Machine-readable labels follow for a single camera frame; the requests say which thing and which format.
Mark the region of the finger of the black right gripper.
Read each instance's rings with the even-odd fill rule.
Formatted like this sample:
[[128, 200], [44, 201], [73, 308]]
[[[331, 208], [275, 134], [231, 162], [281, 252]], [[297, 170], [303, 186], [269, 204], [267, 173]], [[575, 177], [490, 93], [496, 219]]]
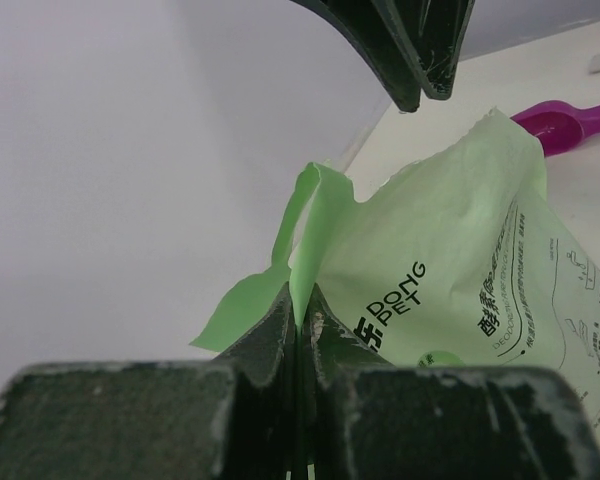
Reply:
[[372, 1], [296, 0], [295, 4], [319, 16], [347, 40], [400, 111], [418, 109], [420, 86]]
[[393, 99], [448, 99], [472, 0], [374, 1], [397, 58], [390, 62]]

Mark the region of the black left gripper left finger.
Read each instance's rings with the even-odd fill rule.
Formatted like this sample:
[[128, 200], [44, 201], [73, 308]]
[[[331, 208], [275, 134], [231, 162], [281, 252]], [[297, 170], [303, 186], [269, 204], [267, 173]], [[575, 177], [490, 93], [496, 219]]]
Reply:
[[282, 288], [210, 361], [24, 368], [0, 393], [0, 479], [287, 479], [295, 337]]

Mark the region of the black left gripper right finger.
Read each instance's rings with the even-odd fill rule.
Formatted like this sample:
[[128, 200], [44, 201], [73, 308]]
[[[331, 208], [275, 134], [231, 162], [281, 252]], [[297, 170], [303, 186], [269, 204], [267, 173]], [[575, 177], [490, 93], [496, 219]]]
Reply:
[[536, 367], [397, 367], [311, 293], [301, 330], [319, 479], [600, 479], [574, 392]]

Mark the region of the green cat litter bag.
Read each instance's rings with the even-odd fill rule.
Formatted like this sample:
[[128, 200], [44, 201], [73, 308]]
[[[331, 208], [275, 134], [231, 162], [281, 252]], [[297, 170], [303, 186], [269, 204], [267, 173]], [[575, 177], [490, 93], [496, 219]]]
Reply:
[[555, 370], [600, 440], [600, 269], [548, 204], [540, 143], [498, 110], [363, 202], [347, 176], [309, 164], [270, 266], [226, 293], [194, 345], [226, 349], [282, 287], [296, 319], [319, 288], [396, 365]]

